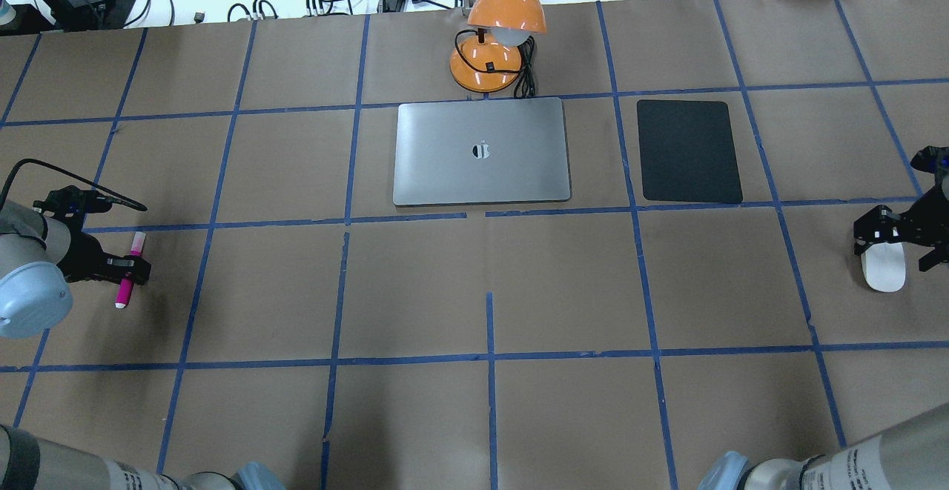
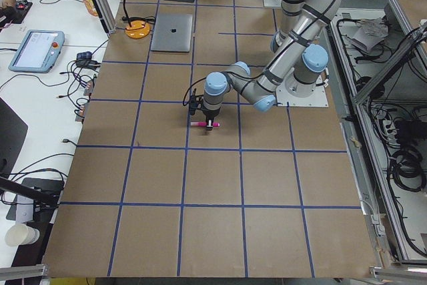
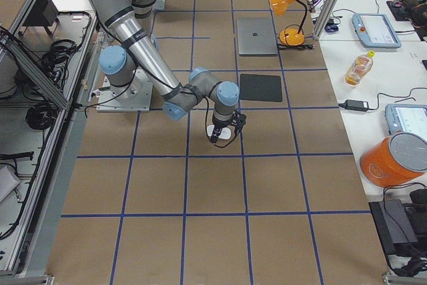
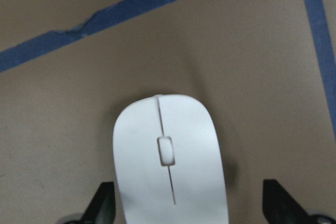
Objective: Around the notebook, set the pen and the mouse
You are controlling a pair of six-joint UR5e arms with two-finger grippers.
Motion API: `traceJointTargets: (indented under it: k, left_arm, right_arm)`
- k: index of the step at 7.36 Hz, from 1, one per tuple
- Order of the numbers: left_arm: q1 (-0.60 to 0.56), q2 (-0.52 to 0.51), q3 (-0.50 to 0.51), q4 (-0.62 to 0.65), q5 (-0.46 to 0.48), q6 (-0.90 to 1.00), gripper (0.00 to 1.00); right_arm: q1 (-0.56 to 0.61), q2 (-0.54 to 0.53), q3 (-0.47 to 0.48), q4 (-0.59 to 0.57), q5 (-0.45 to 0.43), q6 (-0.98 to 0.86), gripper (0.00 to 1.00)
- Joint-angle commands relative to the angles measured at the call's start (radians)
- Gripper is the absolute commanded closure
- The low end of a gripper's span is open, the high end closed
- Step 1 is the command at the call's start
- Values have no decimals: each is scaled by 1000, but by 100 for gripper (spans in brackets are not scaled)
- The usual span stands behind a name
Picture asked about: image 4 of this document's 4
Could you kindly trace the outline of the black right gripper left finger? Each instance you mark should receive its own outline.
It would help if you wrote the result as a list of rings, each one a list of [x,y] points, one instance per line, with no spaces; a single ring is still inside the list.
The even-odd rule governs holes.
[[[101,183],[86,211],[82,215],[81,223],[113,224],[116,216],[115,203],[114,183]]]

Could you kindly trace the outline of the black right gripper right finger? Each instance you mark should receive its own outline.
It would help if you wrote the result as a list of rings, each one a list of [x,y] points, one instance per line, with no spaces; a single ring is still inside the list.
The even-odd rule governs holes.
[[[308,213],[275,179],[264,179],[263,214],[268,223],[315,223]]]

